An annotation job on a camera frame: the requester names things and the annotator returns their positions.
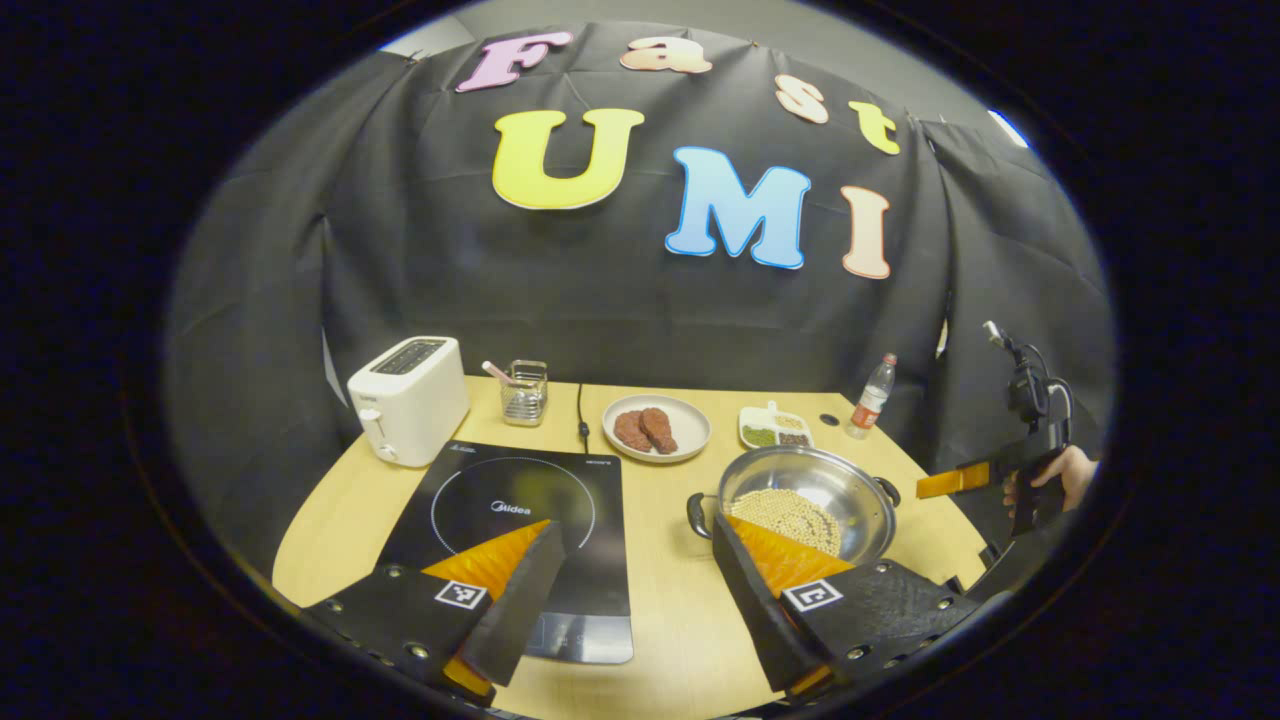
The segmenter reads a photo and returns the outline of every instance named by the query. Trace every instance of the utensil holder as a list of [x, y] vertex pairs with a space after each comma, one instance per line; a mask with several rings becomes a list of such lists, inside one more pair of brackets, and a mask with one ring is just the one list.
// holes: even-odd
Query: utensil holder
[[507, 374], [513, 383], [502, 383], [502, 419], [509, 425], [541, 424], [547, 410], [547, 363], [512, 360]]

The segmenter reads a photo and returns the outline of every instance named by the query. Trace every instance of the midea logo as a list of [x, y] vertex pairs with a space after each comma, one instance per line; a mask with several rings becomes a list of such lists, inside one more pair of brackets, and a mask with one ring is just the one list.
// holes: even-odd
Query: midea logo
[[490, 505], [489, 509], [494, 512], [518, 512], [520, 515], [531, 515], [527, 507], [516, 507], [515, 505], [507, 505], [500, 500], [493, 501], [493, 505]]

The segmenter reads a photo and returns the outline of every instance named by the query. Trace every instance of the stainless steel pot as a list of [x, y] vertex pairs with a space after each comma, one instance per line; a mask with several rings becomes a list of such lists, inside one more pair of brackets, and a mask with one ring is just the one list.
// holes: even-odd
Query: stainless steel pot
[[[874, 562], [888, 550], [896, 527], [893, 509], [902, 501], [884, 478], [874, 478], [824, 450], [773, 445], [742, 454], [721, 477], [719, 511], [758, 489], [792, 489], [815, 502], [840, 523], [840, 557], [854, 565]], [[703, 515], [703, 493], [689, 497], [686, 511], [694, 532], [710, 538]]]

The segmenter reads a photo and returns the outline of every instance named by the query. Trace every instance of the plastic water bottle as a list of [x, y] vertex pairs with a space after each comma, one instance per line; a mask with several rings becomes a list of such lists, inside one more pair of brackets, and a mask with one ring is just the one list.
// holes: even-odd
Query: plastic water bottle
[[863, 397], [858, 401], [854, 416], [850, 419], [850, 424], [845, 425], [845, 432], [849, 433], [849, 437], [861, 439], [872, 432], [876, 419], [879, 418], [881, 411], [884, 409], [888, 393], [893, 389], [893, 368], [896, 365], [897, 355], [890, 352], [884, 356], [879, 368], [876, 368], [876, 372], [872, 373], [870, 379], [867, 380], [867, 387], [863, 388]]

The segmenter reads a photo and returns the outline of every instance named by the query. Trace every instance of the black fabric backdrop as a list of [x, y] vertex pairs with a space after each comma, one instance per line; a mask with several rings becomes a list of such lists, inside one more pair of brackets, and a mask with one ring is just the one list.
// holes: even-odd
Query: black fabric backdrop
[[[294, 512], [360, 432], [326, 383], [321, 328], [340, 384], [406, 336], [445, 334], [468, 374], [486, 359], [532, 357], [554, 380], [856, 400], [891, 351], [899, 377], [881, 427], [933, 471], [1025, 432], [1004, 407], [1010, 361], [979, 328], [992, 319], [1073, 384], [1080, 443], [1098, 452], [1115, 384], [1106, 286], [1085, 228], [1028, 151], [923, 123], [892, 99], [722, 35], [580, 23], [503, 37], [553, 29], [573, 42], [513, 85], [467, 94], [453, 88], [498, 38], [421, 63], [375, 54], [285, 114], [211, 197], [172, 301], [169, 423], [211, 524], [252, 565], [270, 573]], [[622, 68], [627, 42], [648, 36], [689, 37], [714, 68]], [[831, 122], [783, 110], [780, 73], [819, 87]], [[861, 137], [849, 100], [896, 122], [900, 155]], [[645, 115], [609, 197], [531, 211], [497, 196], [498, 118], [563, 111], [545, 168], [572, 177], [589, 159], [594, 128], [581, 115], [594, 108]], [[668, 252], [681, 146], [723, 151], [748, 190], [774, 165], [808, 176], [804, 266]], [[846, 184], [891, 204], [887, 279], [840, 264]], [[948, 347], [936, 360], [945, 316]]]

